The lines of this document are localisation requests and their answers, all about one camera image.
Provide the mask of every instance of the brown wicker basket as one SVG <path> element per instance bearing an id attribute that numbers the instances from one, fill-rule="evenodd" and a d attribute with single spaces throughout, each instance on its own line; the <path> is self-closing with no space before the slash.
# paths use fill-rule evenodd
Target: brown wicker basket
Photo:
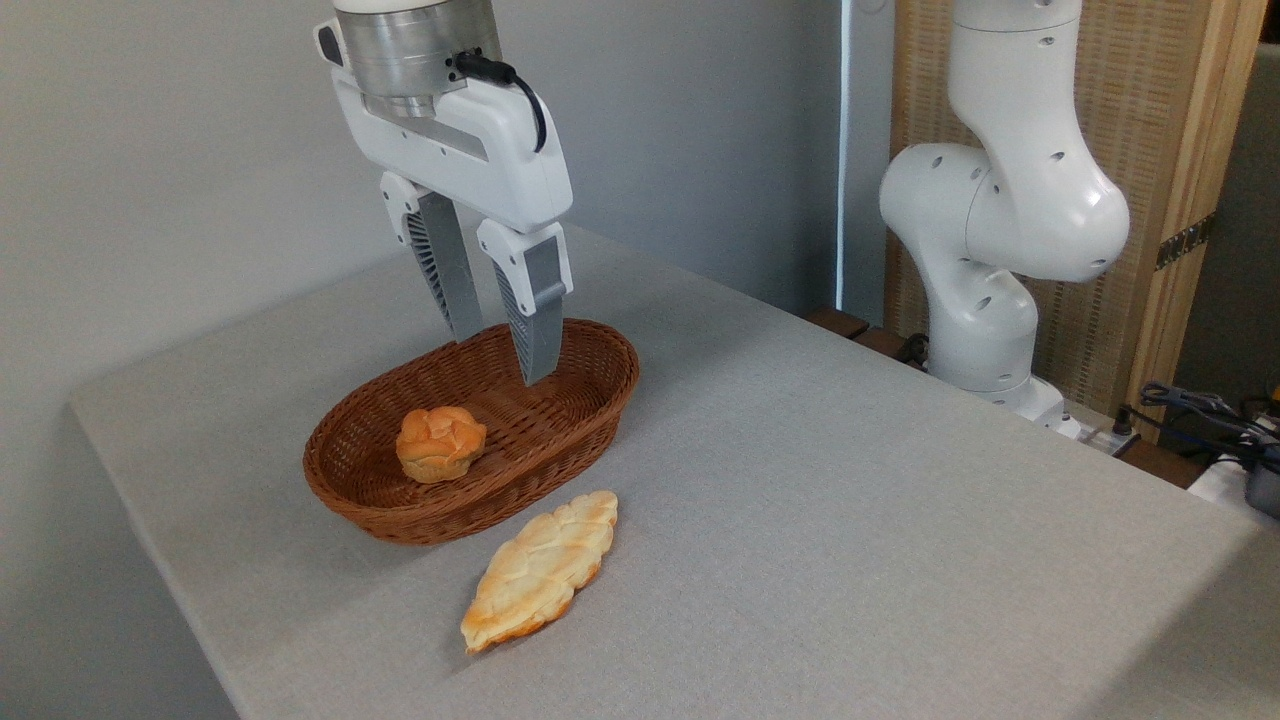
<path id="1" fill-rule="evenodd" d="M 608 325 L 564 322 L 559 366 L 525 387 L 511 332 L 492 327 L 357 388 L 307 441 L 307 484 L 375 538 L 435 544 L 493 527 L 564 484 L 613 442 L 640 379 L 635 348 Z M 489 428 L 484 455 L 457 480 L 404 475 L 396 436 L 417 407 L 466 407 Z"/>

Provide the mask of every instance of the pastry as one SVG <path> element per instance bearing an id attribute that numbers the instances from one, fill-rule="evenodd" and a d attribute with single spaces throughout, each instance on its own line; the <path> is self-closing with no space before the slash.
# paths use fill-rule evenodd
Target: pastry
<path id="1" fill-rule="evenodd" d="M 534 633 L 563 615 L 573 592 L 600 570 L 617 521 L 618 496 L 602 489 L 534 518 L 504 542 L 462 619 L 467 655 Z"/>
<path id="2" fill-rule="evenodd" d="M 462 407 L 413 410 L 404 415 L 396 438 L 396 456 L 404 474 L 420 483 L 461 478 L 484 454 L 488 430 Z"/>

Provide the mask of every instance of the table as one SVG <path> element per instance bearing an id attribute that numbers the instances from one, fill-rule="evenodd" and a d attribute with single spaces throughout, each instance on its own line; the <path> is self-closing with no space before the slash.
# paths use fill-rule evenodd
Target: table
<path id="1" fill-rule="evenodd" d="M 1275 534 L 568 231 L 567 313 L 626 334 L 643 377 L 593 468 L 468 538 L 369 538 L 300 466 L 330 406 L 447 340 L 408 255 L 74 393 L 244 717 L 1280 715 Z M 463 655 L 494 550 L 596 488 L 621 498 L 600 577 Z"/>

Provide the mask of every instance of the white wall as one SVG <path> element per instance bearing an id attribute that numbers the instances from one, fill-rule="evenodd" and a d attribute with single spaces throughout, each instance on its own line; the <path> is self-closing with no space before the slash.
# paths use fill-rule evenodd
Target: white wall
<path id="1" fill-rule="evenodd" d="M 790 310 L 829 297 L 835 0 L 495 6 L 571 220 Z M 0 3 L 0 716 L 230 715 L 65 398 L 398 252 L 311 49 L 329 13 Z"/>

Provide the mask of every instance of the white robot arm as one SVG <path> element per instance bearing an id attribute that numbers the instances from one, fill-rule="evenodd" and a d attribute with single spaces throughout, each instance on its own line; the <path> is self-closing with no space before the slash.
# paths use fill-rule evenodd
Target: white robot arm
<path id="1" fill-rule="evenodd" d="M 908 147 L 881 211 L 924 281 L 929 373 L 1074 436 L 1061 395 L 1030 374 L 1038 315 L 1010 270 L 1091 281 L 1129 233 L 1075 115 L 1080 0 L 956 0 L 952 20 L 948 97 L 986 151 Z"/>
<path id="2" fill-rule="evenodd" d="M 556 369 L 573 290 L 563 229 L 573 202 L 550 111 L 500 63 L 489 0 L 334 0 L 315 28 L 351 133 L 387 169 L 396 236 L 462 341 L 483 327 L 454 202 L 485 215 L 525 382 Z"/>

